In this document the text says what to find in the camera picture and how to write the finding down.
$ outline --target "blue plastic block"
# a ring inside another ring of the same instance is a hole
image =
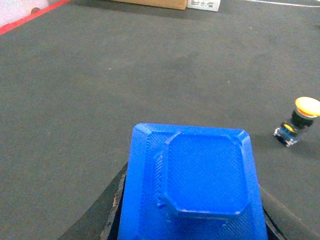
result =
[[[266,240],[249,135],[133,128],[118,240]]]

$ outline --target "red edge strip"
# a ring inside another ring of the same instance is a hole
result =
[[[26,23],[26,22],[28,22],[28,21],[31,21],[32,19],[35,19],[36,17],[38,17],[38,16],[40,16],[42,14],[45,14],[45,13],[51,11],[52,9],[55,9],[55,8],[61,6],[62,4],[67,3],[69,1],[71,1],[71,0],[60,0],[60,1],[56,2],[56,3],[53,3],[53,4],[45,7],[44,9],[41,9],[41,10],[35,12],[35,13],[32,13],[29,16],[26,16],[26,17],[21,18],[21,19],[19,19],[17,21],[14,21],[13,23],[6,24],[6,25],[0,27],[0,35],[8,32],[8,31],[10,31],[10,30],[12,30],[12,29],[14,29],[14,28]]]

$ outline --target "blue 3d-printed part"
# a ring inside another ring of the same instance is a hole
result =
[[[118,240],[266,240],[249,135],[133,128]]]

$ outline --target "cardboard box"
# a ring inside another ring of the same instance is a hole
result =
[[[168,9],[185,10],[188,0],[112,0],[129,4],[141,4]]]

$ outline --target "white line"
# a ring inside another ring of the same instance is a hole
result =
[[[320,6],[300,5],[300,4],[292,4],[292,3],[284,3],[284,2],[275,2],[275,1],[262,1],[262,0],[245,0],[245,1],[247,1],[247,2],[256,2],[256,3],[265,3],[265,4],[295,6],[295,7],[320,8]]]

